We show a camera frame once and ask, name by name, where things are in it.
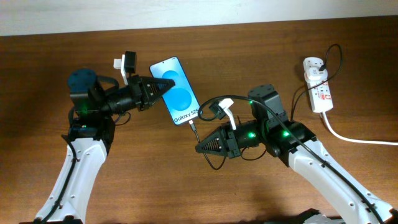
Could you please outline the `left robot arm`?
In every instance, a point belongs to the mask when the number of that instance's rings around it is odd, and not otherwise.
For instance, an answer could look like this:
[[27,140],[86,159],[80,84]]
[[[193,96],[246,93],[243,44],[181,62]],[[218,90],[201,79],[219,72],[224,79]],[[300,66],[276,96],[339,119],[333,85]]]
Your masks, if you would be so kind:
[[80,69],[67,81],[73,107],[69,129],[62,138],[67,144],[65,162],[46,203],[34,223],[84,223],[96,176],[113,143],[114,115],[153,106],[175,82],[168,78],[129,75],[121,88],[111,77]]

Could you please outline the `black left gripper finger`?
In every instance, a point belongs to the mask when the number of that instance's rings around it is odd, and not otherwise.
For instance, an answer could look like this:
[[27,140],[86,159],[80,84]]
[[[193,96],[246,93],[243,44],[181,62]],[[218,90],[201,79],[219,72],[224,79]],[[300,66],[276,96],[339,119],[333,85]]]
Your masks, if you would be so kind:
[[165,93],[175,86],[175,82],[168,78],[142,77],[141,80],[149,93]]
[[146,96],[146,107],[150,108],[151,106],[153,106],[156,102],[159,101],[160,98],[162,98],[162,96],[166,92],[168,92],[168,89],[166,89],[166,88],[163,88],[163,89],[161,89],[159,91],[157,91],[157,90],[153,91],[151,89],[147,89],[146,90],[146,93],[147,93],[147,96]]

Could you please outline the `blue Galaxy smartphone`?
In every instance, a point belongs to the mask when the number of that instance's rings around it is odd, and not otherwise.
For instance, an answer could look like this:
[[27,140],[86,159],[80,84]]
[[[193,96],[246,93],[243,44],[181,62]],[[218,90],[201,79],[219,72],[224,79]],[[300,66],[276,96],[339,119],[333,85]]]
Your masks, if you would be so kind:
[[175,82],[175,86],[163,95],[173,123],[179,126],[196,118],[200,105],[180,60],[171,57],[151,65],[149,69],[154,78],[172,79]]

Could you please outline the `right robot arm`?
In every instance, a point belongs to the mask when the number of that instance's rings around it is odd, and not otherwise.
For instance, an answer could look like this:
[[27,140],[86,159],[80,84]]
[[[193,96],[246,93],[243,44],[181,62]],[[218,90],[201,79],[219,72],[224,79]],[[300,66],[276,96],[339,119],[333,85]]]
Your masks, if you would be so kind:
[[323,195],[338,212],[338,223],[397,223],[397,209],[341,167],[305,125],[288,119],[272,85],[257,86],[247,96],[216,96],[200,107],[206,106],[229,121],[199,141],[196,152],[232,159],[263,144]]

